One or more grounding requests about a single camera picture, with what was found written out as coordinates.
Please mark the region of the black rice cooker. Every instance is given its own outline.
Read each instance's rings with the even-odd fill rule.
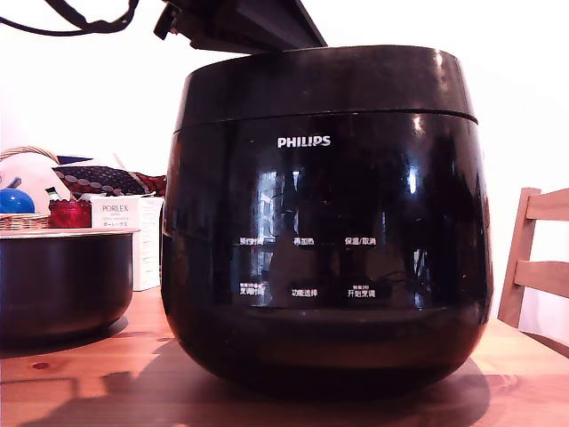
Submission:
[[[198,69],[167,182],[164,309],[218,376],[408,392],[485,330],[483,159],[449,53],[315,47]]]

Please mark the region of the black cable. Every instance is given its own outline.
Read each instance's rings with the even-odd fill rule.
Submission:
[[[71,31],[51,31],[49,29],[39,29],[31,28],[26,25],[21,25],[17,22],[12,22],[6,18],[0,16],[0,24],[7,25],[8,27],[16,28],[27,33],[38,34],[39,36],[52,36],[52,37],[66,37],[66,36],[81,36],[83,34],[89,34],[87,31],[82,29],[71,30]]]
[[[139,0],[129,0],[128,10],[117,20],[106,22],[105,20],[96,20],[95,22],[87,22],[85,17],[71,7],[65,0],[45,0],[54,11],[56,11],[63,19],[80,29],[69,31],[52,31],[49,29],[32,28],[27,25],[19,24],[0,17],[0,24],[7,25],[21,31],[25,31],[39,36],[83,36],[85,34],[111,34],[122,31],[132,22],[134,11],[138,6]]]

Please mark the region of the black pot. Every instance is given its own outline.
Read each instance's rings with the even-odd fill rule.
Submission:
[[[0,340],[53,344],[117,321],[132,299],[133,230],[4,231]]]
[[[448,53],[319,48],[201,68],[168,171],[168,321],[199,364],[252,387],[412,391],[485,329],[486,200]]]

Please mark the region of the blue ball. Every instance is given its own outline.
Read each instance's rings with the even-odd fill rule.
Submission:
[[[21,189],[0,189],[0,214],[33,214],[34,201]]]

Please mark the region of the rice cooker lid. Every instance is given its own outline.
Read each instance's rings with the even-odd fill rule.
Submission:
[[[155,34],[252,53],[186,79],[176,130],[264,117],[363,111],[476,118],[461,64],[415,46],[326,47],[300,0],[168,0]]]
[[[263,53],[191,73],[176,130],[230,120],[366,111],[439,113],[477,123],[447,52],[377,45]]]

